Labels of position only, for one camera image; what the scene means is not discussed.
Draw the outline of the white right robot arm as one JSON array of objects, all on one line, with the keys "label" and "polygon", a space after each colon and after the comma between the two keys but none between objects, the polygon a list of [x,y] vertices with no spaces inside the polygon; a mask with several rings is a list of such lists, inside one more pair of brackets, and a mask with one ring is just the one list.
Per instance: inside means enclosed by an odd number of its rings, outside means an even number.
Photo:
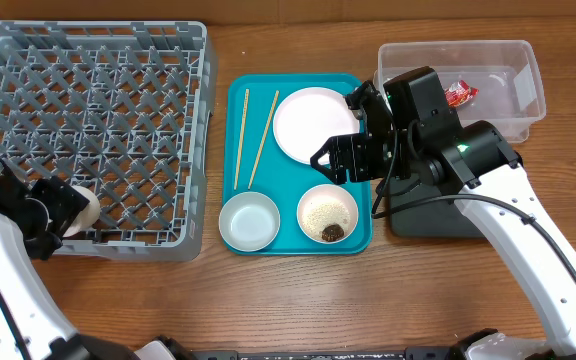
[{"label": "white right robot arm", "polygon": [[542,341],[487,328],[439,351],[443,359],[576,359],[576,251],[535,194],[521,156],[486,121],[460,123],[436,72],[421,67],[345,98],[360,133],[329,138],[310,164],[335,184],[416,175],[488,240],[529,299]]}]

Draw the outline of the white bowl with rice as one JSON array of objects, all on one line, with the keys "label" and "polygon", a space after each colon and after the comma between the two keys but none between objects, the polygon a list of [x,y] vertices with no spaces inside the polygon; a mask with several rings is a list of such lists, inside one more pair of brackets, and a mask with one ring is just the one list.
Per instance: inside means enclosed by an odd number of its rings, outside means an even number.
[{"label": "white bowl with rice", "polygon": [[[359,223],[359,207],[354,197],[344,188],[322,184],[306,191],[297,205],[297,222],[302,232],[311,240],[332,245],[345,241]],[[330,224],[344,228],[345,236],[337,242],[324,242],[322,230]]]}]

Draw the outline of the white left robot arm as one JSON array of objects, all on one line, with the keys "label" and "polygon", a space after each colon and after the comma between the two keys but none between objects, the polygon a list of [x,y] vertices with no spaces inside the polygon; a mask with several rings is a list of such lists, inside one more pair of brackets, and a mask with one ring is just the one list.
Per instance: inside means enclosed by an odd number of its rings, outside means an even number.
[{"label": "white left robot arm", "polygon": [[33,186],[0,173],[0,359],[133,359],[129,348],[82,335],[47,292],[32,262],[95,222],[98,202],[54,176]]}]

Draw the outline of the white paper cup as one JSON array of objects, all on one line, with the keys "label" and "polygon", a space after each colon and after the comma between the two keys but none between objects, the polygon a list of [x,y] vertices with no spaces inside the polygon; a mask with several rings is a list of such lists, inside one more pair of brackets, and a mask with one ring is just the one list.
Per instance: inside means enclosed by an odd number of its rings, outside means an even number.
[{"label": "white paper cup", "polygon": [[99,219],[101,213],[100,202],[92,191],[82,186],[74,186],[74,189],[88,200],[88,204],[64,233],[65,238],[90,228]]}]

